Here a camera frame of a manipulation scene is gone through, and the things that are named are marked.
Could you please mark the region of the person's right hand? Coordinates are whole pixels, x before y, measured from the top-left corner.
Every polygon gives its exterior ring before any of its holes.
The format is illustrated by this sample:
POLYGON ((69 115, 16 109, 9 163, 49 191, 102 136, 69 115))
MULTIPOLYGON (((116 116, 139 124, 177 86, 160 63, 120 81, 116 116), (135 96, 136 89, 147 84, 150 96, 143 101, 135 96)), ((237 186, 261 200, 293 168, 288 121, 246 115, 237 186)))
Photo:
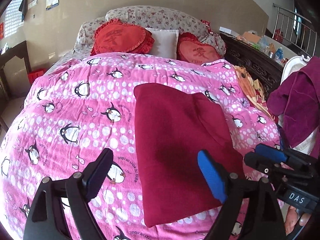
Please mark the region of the person's right hand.
POLYGON ((294 227, 297 223, 300 226, 305 226, 309 221, 310 217, 311 215, 308 213, 304 213, 299 217, 297 209, 293 206, 289 206, 284 223, 286 234, 290 234, 294 230, 294 227))

